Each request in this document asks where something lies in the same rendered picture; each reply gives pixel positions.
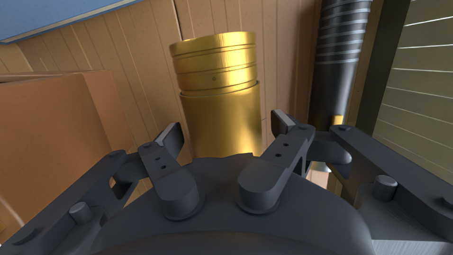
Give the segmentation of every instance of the blue panel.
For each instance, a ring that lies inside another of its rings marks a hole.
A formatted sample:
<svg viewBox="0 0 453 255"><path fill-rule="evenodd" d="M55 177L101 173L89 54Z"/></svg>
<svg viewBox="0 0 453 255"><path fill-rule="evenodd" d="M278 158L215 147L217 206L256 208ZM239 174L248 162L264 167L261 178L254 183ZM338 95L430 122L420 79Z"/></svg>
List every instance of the blue panel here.
<svg viewBox="0 0 453 255"><path fill-rule="evenodd" d="M115 3L120 3L119 6L103 9L100 12L96 12L94 15L82 17L77 21L61 24L51 29L46 29L45 31L14 40L14 42L16 42L138 1L142 0L0 0L0 41L83 15Z"/></svg>

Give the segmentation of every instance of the gold jar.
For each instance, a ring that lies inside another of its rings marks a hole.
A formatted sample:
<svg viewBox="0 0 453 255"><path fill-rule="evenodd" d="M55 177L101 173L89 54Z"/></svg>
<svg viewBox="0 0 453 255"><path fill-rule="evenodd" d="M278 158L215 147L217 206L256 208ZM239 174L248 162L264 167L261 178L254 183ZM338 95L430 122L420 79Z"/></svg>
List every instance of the gold jar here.
<svg viewBox="0 0 453 255"><path fill-rule="evenodd" d="M255 33L204 36L170 46L195 157L263 152Z"/></svg>

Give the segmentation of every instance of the brown cardboard box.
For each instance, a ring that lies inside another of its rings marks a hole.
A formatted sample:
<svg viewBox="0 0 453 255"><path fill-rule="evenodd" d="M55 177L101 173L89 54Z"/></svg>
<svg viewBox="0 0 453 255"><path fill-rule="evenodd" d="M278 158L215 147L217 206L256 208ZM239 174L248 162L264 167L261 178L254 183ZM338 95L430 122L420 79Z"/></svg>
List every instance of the brown cardboard box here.
<svg viewBox="0 0 453 255"><path fill-rule="evenodd" d="M0 74L0 244L105 154L132 145L110 71Z"/></svg>

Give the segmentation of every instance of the black tube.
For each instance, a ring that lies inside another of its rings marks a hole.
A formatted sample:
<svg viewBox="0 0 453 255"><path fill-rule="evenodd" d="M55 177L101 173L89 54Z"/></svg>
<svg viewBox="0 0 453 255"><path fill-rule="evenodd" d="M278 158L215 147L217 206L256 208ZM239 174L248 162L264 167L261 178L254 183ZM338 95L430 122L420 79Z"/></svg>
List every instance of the black tube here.
<svg viewBox="0 0 453 255"><path fill-rule="evenodd" d="M371 0L323 0L308 123L328 131L332 115L345 115Z"/></svg>

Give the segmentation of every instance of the golden canister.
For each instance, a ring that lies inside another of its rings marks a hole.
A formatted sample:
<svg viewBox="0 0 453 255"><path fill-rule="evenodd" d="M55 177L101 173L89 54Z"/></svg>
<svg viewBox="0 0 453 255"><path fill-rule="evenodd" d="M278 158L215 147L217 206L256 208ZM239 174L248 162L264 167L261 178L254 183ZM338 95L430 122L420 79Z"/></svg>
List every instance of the golden canister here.
<svg viewBox="0 0 453 255"><path fill-rule="evenodd" d="M263 152L253 32L170 46L195 157Z"/></svg>

